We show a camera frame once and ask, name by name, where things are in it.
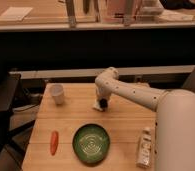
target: carrot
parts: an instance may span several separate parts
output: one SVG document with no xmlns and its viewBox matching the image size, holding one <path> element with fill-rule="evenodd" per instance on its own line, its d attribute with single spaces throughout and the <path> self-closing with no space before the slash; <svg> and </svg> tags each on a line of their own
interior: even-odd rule
<svg viewBox="0 0 195 171">
<path fill-rule="evenodd" d="M 59 133 L 58 131 L 52 131 L 51 140 L 50 140 L 50 153 L 52 156 L 55 155 L 59 142 Z"/>
</svg>

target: green bowl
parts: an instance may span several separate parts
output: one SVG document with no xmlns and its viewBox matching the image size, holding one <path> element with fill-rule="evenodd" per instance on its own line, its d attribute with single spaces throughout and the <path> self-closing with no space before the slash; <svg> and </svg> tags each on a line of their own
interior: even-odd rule
<svg viewBox="0 0 195 171">
<path fill-rule="evenodd" d="M 106 130 L 97 124 L 87 124 L 78 129 L 73 138 L 73 149 L 86 164 L 97 164 L 107 155 L 110 139 Z"/>
</svg>

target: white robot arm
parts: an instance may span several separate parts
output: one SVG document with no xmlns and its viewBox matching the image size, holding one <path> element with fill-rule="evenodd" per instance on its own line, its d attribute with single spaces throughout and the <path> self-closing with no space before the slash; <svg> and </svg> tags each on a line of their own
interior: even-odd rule
<svg viewBox="0 0 195 171">
<path fill-rule="evenodd" d="M 108 68 L 96 79 L 94 108 L 104 111 L 111 93 L 156 111 L 155 171 L 195 171 L 195 94 L 166 91 L 118 81 Z"/>
</svg>

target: paper cup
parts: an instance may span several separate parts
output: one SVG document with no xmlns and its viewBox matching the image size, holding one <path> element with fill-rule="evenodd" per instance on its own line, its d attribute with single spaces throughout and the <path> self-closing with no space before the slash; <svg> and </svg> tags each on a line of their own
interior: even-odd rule
<svg viewBox="0 0 195 171">
<path fill-rule="evenodd" d="M 50 87 L 50 94 L 56 105 L 61 105 L 64 102 L 64 91 L 61 84 L 53 84 Z"/>
</svg>

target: bottle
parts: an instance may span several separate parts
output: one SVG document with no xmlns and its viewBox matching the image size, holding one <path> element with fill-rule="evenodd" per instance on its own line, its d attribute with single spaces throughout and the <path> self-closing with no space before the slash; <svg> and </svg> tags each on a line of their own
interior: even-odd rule
<svg viewBox="0 0 195 171">
<path fill-rule="evenodd" d="M 137 161 L 136 164 L 142 168 L 150 167 L 151 163 L 151 130 L 145 127 L 138 142 Z"/>
</svg>

